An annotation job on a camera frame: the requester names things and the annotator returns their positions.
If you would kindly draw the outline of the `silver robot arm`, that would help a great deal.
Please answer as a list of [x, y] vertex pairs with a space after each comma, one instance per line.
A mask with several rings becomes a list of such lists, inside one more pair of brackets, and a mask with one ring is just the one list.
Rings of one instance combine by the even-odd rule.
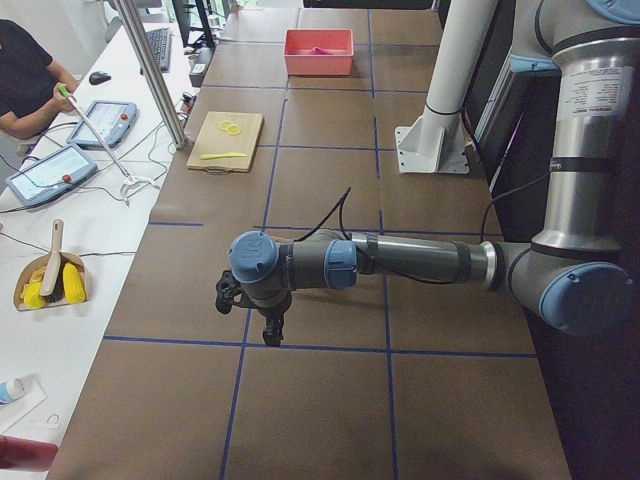
[[216, 308], [254, 309], [264, 342], [283, 339], [296, 290], [353, 286], [359, 275], [507, 289], [548, 325], [584, 336], [625, 321], [633, 282], [609, 226], [622, 126], [639, 73], [635, 1], [520, 1], [510, 69], [561, 77], [542, 230], [529, 243], [428, 241], [318, 227], [297, 240], [250, 231], [230, 246]]

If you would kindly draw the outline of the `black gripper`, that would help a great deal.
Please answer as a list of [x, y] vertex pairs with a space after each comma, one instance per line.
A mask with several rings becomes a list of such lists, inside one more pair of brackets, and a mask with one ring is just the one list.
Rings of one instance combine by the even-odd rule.
[[284, 339], [284, 317], [292, 303], [290, 292], [276, 292], [265, 298], [251, 296], [251, 301], [265, 319], [265, 328], [262, 332], [264, 344], [269, 347], [280, 347]]

